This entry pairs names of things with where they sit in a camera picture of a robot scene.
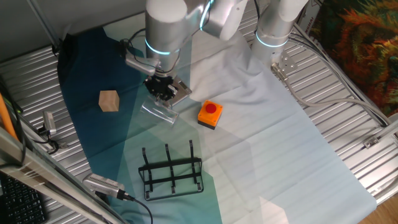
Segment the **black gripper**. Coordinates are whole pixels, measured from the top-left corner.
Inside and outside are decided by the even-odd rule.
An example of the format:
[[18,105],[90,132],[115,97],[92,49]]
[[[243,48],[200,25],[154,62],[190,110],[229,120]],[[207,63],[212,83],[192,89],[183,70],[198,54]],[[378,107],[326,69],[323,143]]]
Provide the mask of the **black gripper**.
[[147,77],[143,84],[150,94],[153,95],[155,101],[171,100],[178,93],[178,88],[171,85],[172,77],[158,77],[156,75]]

